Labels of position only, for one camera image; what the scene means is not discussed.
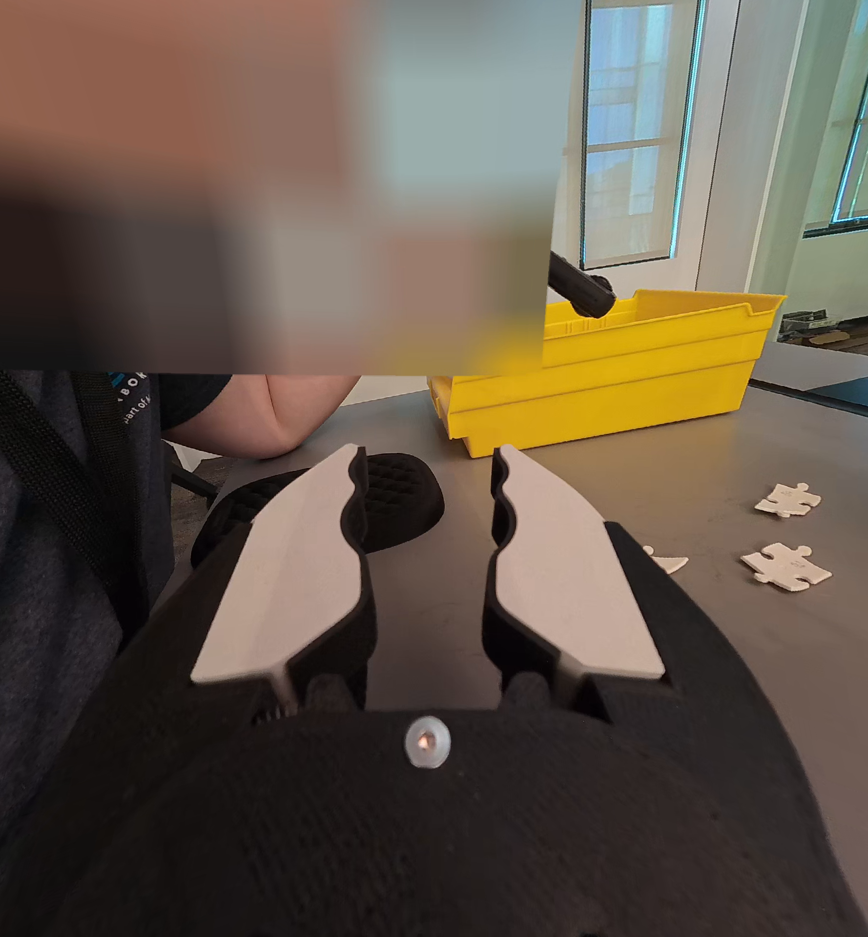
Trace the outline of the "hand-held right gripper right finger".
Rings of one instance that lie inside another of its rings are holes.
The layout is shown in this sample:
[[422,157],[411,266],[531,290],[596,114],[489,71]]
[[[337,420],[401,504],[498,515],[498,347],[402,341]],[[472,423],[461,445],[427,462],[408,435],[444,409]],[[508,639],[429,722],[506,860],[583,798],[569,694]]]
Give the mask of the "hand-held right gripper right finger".
[[601,513],[510,444],[493,455],[482,639],[503,677],[659,680],[665,665]]

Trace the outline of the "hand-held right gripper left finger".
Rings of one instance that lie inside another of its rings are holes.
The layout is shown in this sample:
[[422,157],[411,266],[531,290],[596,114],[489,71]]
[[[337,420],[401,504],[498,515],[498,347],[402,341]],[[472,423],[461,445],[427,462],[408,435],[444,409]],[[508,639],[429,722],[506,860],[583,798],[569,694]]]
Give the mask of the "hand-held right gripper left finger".
[[366,555],[367,454],[346,444],[271,498],[251,522],[191,672],[194,684],[267,679],[304,689],[348,676],[377,639]]

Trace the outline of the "yellow plastic bin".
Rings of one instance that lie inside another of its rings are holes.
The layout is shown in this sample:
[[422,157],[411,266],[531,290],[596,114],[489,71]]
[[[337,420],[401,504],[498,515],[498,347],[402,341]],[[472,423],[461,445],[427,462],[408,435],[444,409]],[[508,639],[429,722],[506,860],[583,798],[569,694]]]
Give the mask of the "yellow plastic bin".
[[429,377],[428,389],[473,458],[726,414],[740,408],[784,300],[639,289],[601,319],[549,304],[541,369]]

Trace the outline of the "person's left forearm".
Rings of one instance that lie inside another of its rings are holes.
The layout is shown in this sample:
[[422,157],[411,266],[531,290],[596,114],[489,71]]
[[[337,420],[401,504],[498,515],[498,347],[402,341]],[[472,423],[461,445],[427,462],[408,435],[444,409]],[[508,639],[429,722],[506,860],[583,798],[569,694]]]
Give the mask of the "person's left forearm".
[[162,437],[197,451],[271,459],[300,446],[334,414],[358,376],[235,375],[197,415]]

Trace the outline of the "black textured wrist rest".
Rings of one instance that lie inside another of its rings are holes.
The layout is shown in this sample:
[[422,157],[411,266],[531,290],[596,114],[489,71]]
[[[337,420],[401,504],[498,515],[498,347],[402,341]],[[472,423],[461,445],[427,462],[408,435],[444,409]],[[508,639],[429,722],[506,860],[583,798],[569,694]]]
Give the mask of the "black textured wrist rest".
[[[250,524],[261,509],[307,470],[261,478],[229,492],[211,509],[190,554],[198,568],[233,530]],[[367,532],[363,550],[370,555],[412,541],[434,528],[444,512],[440,485],[429,466],[406,453],[368,457],[365,495]]]

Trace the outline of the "large paned window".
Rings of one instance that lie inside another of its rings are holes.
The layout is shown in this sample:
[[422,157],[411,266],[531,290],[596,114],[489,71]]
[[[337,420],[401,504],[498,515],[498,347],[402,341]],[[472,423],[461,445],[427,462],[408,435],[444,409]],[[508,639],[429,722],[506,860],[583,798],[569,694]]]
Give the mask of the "large paned window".
[[586,269],[676,252],[705,2],[592,2],[580,259]]

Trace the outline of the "small dark tray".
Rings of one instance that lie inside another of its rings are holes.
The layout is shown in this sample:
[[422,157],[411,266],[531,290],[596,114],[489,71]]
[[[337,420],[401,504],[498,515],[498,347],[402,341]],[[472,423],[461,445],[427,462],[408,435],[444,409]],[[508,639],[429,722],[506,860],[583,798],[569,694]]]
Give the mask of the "small dark tray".
[[778,343],[801,346],[826,346],[850,340],[850,333],[827,315],[824,309],[785,313],[782,316]]

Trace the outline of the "tall glass window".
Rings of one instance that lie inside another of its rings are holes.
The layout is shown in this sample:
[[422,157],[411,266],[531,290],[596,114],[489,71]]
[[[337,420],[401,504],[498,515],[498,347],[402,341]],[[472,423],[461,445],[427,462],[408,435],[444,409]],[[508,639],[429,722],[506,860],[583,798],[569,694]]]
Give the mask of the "tall glass window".
[[868,1],[853,9],[803,222],[803,238],[868,229]]

